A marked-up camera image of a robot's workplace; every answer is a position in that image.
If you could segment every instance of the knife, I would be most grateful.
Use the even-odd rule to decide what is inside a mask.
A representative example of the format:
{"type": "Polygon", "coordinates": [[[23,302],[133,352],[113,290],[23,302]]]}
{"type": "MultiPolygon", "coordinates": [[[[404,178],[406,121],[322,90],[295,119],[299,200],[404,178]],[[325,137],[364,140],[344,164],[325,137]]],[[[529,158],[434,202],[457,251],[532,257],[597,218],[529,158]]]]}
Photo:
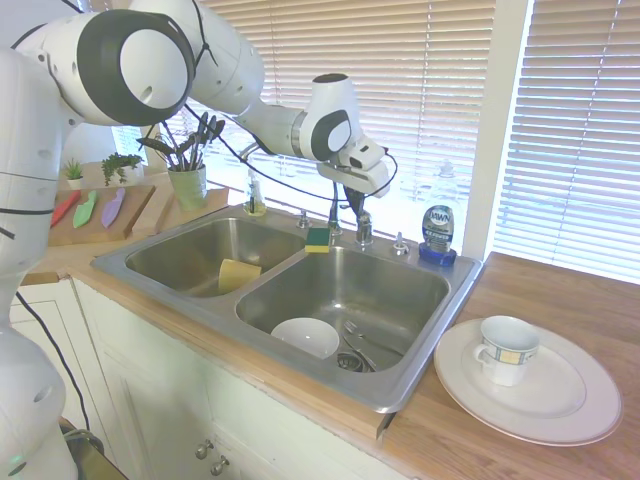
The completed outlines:
{"type": "Polygon", "coordinates": [[[120,213],[120,207],[122,207],[122,202],[124,201],[125,193],[126,190],[124,188],[119,188],[115,198],[104,206],[104,210],[102,210],[102,226],[104,228],[109,228],[117,218],[118,213],[120,213]]]}
{"type": "Polygon", "coordinates": [[[76,213],[73,216],[73,228],[80,228],[83,225],[89,223],[91,220],[91,214],[93,213],[93,207],[96,206],[98,201],[98,192],[95,190],[89,193],[89,199],[82,205],[78,205],[76,213]]]}
{"type": "Polygon", "coordinates": [[[60,220],[62,220],[62,218],[67,214],[71,207],[78,203],[78,200],[80,200],[81,197],[82,193],[80,192],[80,190],[74,190],[74,192],[69,195],[69,198],[58,205],[53,211],[53,217],[51,217],[51,226],[55,227],[58,222],[60,222],[60,220]]]}

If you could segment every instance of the white blinds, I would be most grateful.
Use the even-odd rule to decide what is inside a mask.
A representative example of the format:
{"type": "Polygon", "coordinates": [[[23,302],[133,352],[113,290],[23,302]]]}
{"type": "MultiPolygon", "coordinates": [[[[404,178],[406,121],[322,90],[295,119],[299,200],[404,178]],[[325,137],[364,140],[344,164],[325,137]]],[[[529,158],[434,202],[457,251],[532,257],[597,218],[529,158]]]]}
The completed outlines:
{"type": "Polygon", "coordinates": [[[536,0],[495,248],[640,282],[640,1],[536,0]]]}
{"type": "MultiPolygon", "coordinates": [[[[346,73],[356,84],[363,128],[400,163],[394,193],[416,200],[444,159],[456,165],[468,192],[495,0],[205,4],[260,51],[266,67],[265,101],[304,108],[314,77],[346,73]]],[[[172,126],[195,125],[181,115],[172,126]]],[[[245,142],[238,148],[252,141],[232,134],[231,128],[229,135],[245,142]]],[[[297,177],[290,183],[301,173],[318,177],[311,162],[284,159],[282,165],[297,177]]]]}

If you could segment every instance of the white mug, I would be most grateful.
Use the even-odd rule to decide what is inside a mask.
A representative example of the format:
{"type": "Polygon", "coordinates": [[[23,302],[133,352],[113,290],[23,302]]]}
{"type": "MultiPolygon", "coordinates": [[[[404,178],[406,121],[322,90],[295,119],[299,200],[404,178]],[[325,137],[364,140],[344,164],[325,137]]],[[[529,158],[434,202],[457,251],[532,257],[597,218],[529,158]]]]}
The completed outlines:
{"type": "Polygon", "coordinates": [[[533,325],[514,317],[498,315],[480,325],[482,344],[473,350],[482,372],[493,383],[512,387],[520,383],[535,357],[540,337],[533,325]]]}

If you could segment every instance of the soap dispenser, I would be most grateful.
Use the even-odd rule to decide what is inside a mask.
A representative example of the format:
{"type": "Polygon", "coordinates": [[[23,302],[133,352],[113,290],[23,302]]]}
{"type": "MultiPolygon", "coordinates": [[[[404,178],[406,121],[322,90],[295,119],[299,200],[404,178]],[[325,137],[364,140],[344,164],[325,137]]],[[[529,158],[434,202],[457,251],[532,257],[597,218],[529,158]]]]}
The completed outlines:
{"type": "Polygon", "coordinates": [[[244,202],[244,211],[252,217],[261,217],[267,213],[267,205],[264,203],[262,189],[260,188],[260,180],[256,172],[249,170],[247,178],[247,189],[245,191],[246,200],[244,202]]]}

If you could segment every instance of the sink drain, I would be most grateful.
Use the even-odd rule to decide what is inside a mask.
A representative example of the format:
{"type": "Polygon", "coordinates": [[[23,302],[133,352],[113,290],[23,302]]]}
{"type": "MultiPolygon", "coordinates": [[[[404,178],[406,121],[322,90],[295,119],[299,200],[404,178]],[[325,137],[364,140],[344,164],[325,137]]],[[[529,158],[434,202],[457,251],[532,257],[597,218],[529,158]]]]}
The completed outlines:
{"type": "Polygon", "coordinates": [[[350,372],[364,371],[364,362],[360,357],[352,353],[339,353],[338,366],[344,370],[349,370],[350,372]]]}

